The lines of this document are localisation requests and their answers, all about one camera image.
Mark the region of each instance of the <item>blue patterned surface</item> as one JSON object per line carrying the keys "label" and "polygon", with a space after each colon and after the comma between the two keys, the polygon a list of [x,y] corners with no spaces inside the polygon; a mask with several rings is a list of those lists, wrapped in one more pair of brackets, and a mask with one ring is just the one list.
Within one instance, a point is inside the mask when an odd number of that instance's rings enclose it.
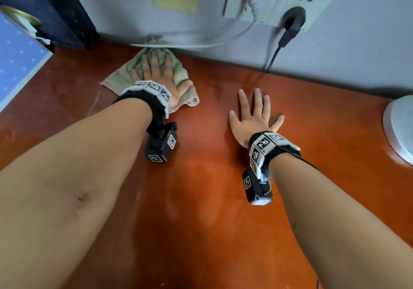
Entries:
{"label": "blue patterned surface", "polygon": [[51,55],[0,13],[0,112]]}

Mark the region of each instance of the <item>finger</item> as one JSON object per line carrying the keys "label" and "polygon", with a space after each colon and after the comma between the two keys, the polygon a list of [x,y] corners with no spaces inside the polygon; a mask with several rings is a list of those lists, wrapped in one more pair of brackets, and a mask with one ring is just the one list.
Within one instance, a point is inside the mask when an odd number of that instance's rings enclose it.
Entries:
{"label": "finger", "polygon": [[240,98],[241,105],[241,120],[248,119],[251,116],[250,104],[248,103],[247,96],[244,90],[240,89],[238,91],[238,97]]}
{"label": "finger", "polygon": [[150,80],[152,78],[152,73],[151,73],[151,68],[149,66],[147,55],[142,56],[142,68],[143,68],[143,79],[145,79],[146,81]]}
{"label": "finger", "polygon": [[158,79],[161,77],[161,71],[159,70],[159,59],[156,51],[152,51],[151,54],[151,71],[152,78]]}
{"label": "finger", "polygon": [[263,120],[267,123],[270,120],[271,116],[271,101],[270,101],[270,96],[266,95],[264,96],[264,108],[262,110],[262,118]]}
{"label": "finger", "polygon": [[254,100],[255,100],[254,116],[256,118],[262,119],[262,96],[261,96],[261,90],[259,88],[256,88],[254,90]]}
{"label": "finger", "polygon": [[163,76],[168,79],[173,78],[172,72],[172,59],[170,55],[165,56],[165,72],[163,72]]}
{"label": "finger", "polygon": [[277,130],[281,127],[282,123],[284,122],[284,115],[280,115],[276,122],[271,125],[270,130],[273,132],[277,132]]}
{"label": "finger", "polygon": [[234,125],[235,123],[237,123],[237,122],[240,121],[240,120],[238,119],[237,114],[236,114],[235,111],[233,111],[233,110],[231,110],[231,111],[228,113],[228,120],[229,120],[230,125],[231,125],[231,130],[232,130],[232,128],[233,128],[233,125]]}
{"label": "finger", "polygon": [[131,77],[133,81],[141,81],[142,79],[139,77],[139,75],[137,74],[136,69],[132,69],[131,70]]}
{"label": "finger", "polygon": [[194,83],[190,80],[184,81],[177,87],[179,98],[182,97]]}

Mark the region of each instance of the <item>towel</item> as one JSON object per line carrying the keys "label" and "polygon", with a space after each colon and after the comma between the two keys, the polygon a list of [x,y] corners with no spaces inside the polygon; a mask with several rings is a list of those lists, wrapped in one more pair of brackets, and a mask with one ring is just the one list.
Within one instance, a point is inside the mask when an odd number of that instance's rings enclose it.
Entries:
{"label": "towel", "polygon": [[[165,43],[162,40],[156,41],[154,38],[147,42],[152,43]],[[152,51],[157,52],[159,58],[159,68],[161,75],[165,70],[165,55],[169,54],[172,59],[172,71],[173,71],[173,83],[175,86],[179,86],[184,81],[188,80],[188,72],[183,68],[182,63],[176,58],[176,56],[167,48],[144,48],[138,52],[138,54],[130,61],[126,62],[121,68],[110,74],[102,83],[115,94],[120,95],[121,92],[134,83],[131,77],[131,70],[136,69],[138,76],[143,79],[142,68],[142,55],[147,54],[150,57]],[[179,103],[170,109],[170,113],[178,110],[182,105],[189,105],[195,107],[199,104],[199,97],[194,86],[191,86],[189,90],[179,99]]]}

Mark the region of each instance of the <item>white cable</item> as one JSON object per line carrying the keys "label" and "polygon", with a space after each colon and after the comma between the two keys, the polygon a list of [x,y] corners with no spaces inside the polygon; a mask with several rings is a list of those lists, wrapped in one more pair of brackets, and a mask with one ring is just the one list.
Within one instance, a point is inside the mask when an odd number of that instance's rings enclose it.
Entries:
{"label": "white cable", "polygon": [[260,10],[260,7],[261,7],[261,3],[262,3],[262,0],[248,0],[248,4],[251,7],[252,15],[254,16],[254,20],[252,21],[251,25],[248,26],[245,31],[239,33],[238,35],[235,35],[231,39],[221,41],[219,43],[210,43],[210,44],[207,43],[207,44],[204,44],[204,45],[169,45],[167,43],[148,45],[148,44],[144,44],[144,43],[135,43],[135,44],[131,44],[131,46],[142,47],[142,48],[186,48],[186,49],[189,49],[189,48],[213,48],[213,47],[223,46],[223,45],[226,45],[227,43],[230,43],[231,41],[233,41],[235,39],[240,38],[241,36],[245,35],[247,31],[250,30],[250,28],[258,20],[258,14],[259,14],[259,10]]}

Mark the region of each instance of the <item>power cord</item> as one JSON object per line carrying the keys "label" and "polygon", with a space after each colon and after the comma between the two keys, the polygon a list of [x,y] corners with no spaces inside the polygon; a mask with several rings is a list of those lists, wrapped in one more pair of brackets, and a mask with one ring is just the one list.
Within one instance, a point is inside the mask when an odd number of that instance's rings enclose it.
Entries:
{"label": "power cord", "polygon": [[230,43],[231,41],[240,38],[241,36],[245,35],[247,31],[250,30],[250,28],[254,25],[254,23],[258,20],[258,15],[259,15],[259,10],[261,8],[261,3],[263,0],[248,0],[248,4],[251,7],[252,15],[254,16],[254,20],[251,23],[250,26],[247,27],[247,29],[238,35],[235,35],[231,39],[221,41],[219,43],[210,43],[210,44],[204,44],[204,45],[169,45],[169,44],[153,44],[153,45],[147,45],[147,44],[132,44],[131,46],[136,46],[136,47],[142,47],[142,48],[213,48],[213,47],[219,47],[226,45],[227,43]]}
{"label": "power cord", "polygon": [[289,9],[284,15],[284,28],[285,32],[281,39],[278,41],[278,47],[274,52],[271,62],[268,65],[267,73],[270,72],[274,60],[277,54],[280,52],[281,48],[284,48],[295,36],[300,32],[301,27],[306,22],[306,10],[302,7],[294,7]]}

